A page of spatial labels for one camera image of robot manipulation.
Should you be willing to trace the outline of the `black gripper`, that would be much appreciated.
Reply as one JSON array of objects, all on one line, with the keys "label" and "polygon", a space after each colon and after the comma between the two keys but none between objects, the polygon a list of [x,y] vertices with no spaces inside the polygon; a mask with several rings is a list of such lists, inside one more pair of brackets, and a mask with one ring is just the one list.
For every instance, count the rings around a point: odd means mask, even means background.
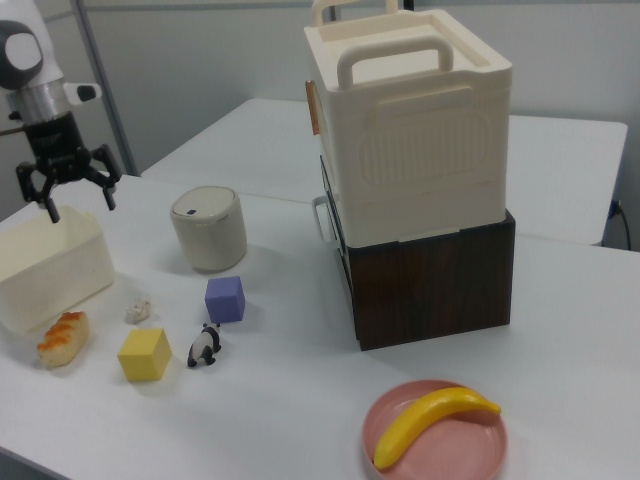
[{"label": "black gripper", "polygon": [[[114,192],[121,179],[121,170],[108,145],[87,150],[82,141],[74,115],[70,112],[52,120],[23,127],[34,155],[33,163],[22,162],[16,167],[21,193],[26,202],[44,207],[53,223],[60,221],[58,210],[51,199],[56,181],[76,181],[83,177],[98,185],[110,211],[116,208]],[[97,162],[106,173],[93,166]],[[38,190],[32,180],[37,172],[45,177]]]}]

